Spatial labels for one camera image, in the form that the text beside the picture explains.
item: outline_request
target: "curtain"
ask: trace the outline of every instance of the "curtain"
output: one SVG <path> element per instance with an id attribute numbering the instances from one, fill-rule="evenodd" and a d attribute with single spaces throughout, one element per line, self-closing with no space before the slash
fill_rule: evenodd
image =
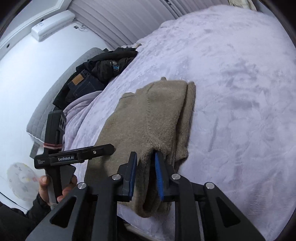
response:
<path id="1" fill-rule="evenodd" d="M 112 48 L 131 45 L 161 23 L 228 0 L 73 0 L 69 10 Z"/>

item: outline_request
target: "bedspread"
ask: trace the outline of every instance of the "bedspread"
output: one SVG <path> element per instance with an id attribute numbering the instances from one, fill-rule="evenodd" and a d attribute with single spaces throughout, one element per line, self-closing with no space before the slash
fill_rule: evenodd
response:
<path id="1" fill-rule="evenodd" d="M 119 98 L 146 84 L 194 81 L 196 101 L 179 174 L 215 183 L 268 240 L 296 207 L 296 50 L 276 18 L 214 6 L 193 12 L 140 39 L 134 61 L 100 94 L 65 110 L 65 150 L 94 145 Z M 82 181 L 87 163 L 78 164 Z M 168 216 L 118 215 L 158 240 L 173 240 Z"/>

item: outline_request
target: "white air conditioner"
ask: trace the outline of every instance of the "white air conditioner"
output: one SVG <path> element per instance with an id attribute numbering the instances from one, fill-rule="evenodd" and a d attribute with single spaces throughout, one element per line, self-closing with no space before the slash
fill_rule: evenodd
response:
<path id="1" fill-rule="evenodd" d="M 31 34 L 37 41 L 41 41 L 59 28 L 71 23 L 74 18 L 75 14 L 69 10 L 60 12 L 32 27 Z"/>

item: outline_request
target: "black jacket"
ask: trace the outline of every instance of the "black jacket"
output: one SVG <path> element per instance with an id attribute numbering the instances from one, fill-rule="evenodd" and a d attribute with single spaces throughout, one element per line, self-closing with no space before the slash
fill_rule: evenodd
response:
<path id="1" fill-rule="evenodd" d="M 112 78 L 122 73 L 137 54 L 138 52 L 135 48 L 117 48 L 115 51 L 101 53 L 77 66 L 76 72 L 64 84 L 53 101 L 53 104 L 63 110 L 77 98 L 77 96 L 73 94 L 74 90 L 70 90 L 68 84 L 83 70 L 88 71 L 90 75 L 95 77 L 97 81 L 102 84 L 102 88 L 95 89 L 92 87 L 84 94 L 87 94 L 90 91 L 103 90 Z M 85 80 L 80 83 L 81 89 L 86 89 L 84 86 L 86 83 L 83 82 L 85 82 Z"/>
<path id="2" fill-rule="evenodd" d="M 50 206 L 39 194 L 33 201 L 33 207 L 26 214 L 0 202 L 0 240 L 24 241 L 50 211 Z"/>

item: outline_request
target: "black sleeve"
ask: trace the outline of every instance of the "black sleeve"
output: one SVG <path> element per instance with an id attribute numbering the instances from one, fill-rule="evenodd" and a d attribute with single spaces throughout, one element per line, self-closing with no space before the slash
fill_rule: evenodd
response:
<path id="1" fill-rule="evenodd" d="M 12 210 L 19 215 L 32 220 L 36 225 L 38 225 L 41 220 L 44 219 L 45 216 L 51 211 L 50 206 L 48 206 L 47 203 L 42 200 L 39 194 L 33 201 L 33 207 L 26 214 L 16 208 L 12 208 Z"/>

